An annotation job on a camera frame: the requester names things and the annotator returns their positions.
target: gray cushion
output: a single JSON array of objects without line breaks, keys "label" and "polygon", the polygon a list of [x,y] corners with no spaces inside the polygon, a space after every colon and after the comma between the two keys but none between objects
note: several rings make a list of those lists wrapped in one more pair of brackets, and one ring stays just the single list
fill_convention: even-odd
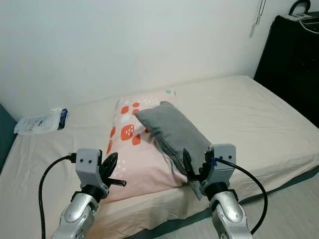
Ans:
[{"label": "gray cushion", "polygon": [[164,101],[155,108],[135,113],[135,116],[157,139],[178,170],[185,175],[183,150],[186,148],[193,170],[198,174],[198,169],[204,162],[204,152],[211,143],[176,107]]}]

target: bag handle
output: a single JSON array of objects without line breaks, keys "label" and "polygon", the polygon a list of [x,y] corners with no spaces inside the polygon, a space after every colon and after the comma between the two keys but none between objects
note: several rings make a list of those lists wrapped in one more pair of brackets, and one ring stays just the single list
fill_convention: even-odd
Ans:
[{"label": "bag handle", "polygon": [[297,7],[297,5],[299,5],[299,4],[301,4],[301,3],[306,3],[306,4],[307,4],[304,13],[308,13],[309,8],[310,8],[310,5],[311,5],[310,0],[298,0],[297,2],[295,2],[295,3],[292,5],[292,7],[291,7],[291,9],[290,9],[290,11],[289,11],[289,15],[293,14],[293,12],[294,12],[295,8]]}]

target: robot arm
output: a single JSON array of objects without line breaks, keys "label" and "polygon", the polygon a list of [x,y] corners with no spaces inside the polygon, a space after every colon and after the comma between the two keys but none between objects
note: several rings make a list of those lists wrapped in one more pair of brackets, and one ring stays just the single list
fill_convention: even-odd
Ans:
[{"label": "robot arm", "polygon": [[236,147],[232,144],[217,144],[205,152],[205,162],[195,175],[191,167],[191,159],[184,150],[183,160],[189,180],[200,182],[200,191],[207,196],[212,210],[213,224],[220,239],[252,239],[247,226],[247,216],[237,202],[234,190],[229,190],[229,179],[234,168],[225,164],[217,164],[216,158],[236,162]]},{"label": "robot arm", "polygon": [[77,151],[75,170],[81,180],[71,204],[62,212],[53,239],[83,239],[93,225],[98,203],[109,194],[111,184],[125,186],[126,181],[109,178],[117,163],[117,153],[102,162],[102,152],[82,148]]}]

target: gray floor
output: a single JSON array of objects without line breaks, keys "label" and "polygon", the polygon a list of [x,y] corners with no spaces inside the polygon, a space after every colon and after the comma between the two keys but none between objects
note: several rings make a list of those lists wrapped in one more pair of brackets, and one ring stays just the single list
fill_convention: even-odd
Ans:
[{"label": "gray floor", "polygon": [[[254,239],[319,238],[319,174],[268,196],[268,212]],[[252,228],[263,209],[263,200],[244,209]],[[211,218],[204,219],[157,239],[218,239]]]}]

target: mattress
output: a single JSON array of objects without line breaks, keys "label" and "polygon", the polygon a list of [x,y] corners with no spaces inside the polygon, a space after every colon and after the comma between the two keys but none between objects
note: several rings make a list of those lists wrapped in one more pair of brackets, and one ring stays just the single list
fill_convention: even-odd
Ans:
[{"label": "mattress", "polygon": [[[232,143],[237,164],[253,173],[267,191],[319,165],[319,129],[283,100],[246,76],[210,79],[173,87],[178,108],[212,143]],[[106,151],[118,97],[73,108],[65,129],[18,135],[0,176],[2,238],[40,238],[37,189],[47,166],[81,147]],[[43,185],[49,238],[62,210],[79,190],[74,164],[56,165]],[[239,200],[260,193],[235,170],[230,179]],[[172,219],[204,210],[189,186],[100,203],[89,238],[120,239]]]}]

